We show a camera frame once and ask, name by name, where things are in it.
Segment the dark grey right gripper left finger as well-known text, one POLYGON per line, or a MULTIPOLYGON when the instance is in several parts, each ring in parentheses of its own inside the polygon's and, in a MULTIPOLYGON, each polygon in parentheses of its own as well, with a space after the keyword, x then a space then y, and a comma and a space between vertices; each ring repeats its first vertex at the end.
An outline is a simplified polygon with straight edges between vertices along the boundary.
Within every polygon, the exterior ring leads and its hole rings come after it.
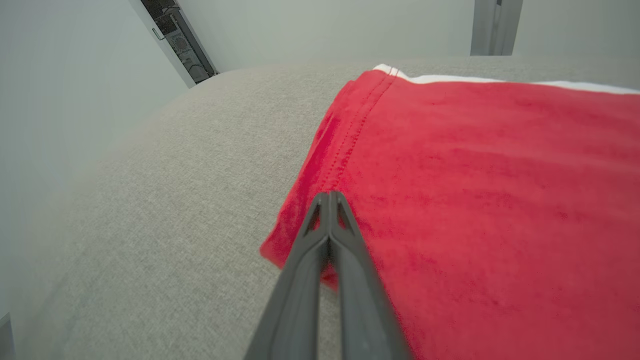
POLYGON ((245 353, 247 360, 316 360, 320 275, 329 258, 329 194, 313 199, 245 353))

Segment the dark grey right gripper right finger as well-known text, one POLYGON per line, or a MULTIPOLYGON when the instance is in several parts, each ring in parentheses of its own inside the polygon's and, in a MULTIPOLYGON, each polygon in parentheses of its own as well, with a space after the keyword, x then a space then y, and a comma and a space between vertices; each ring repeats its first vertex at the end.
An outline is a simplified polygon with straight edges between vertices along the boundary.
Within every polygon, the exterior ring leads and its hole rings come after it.
POLYGON ((330 251, 338 275, 342 358, 411 360, 354 212, 338 191, 330 193, 330 251))

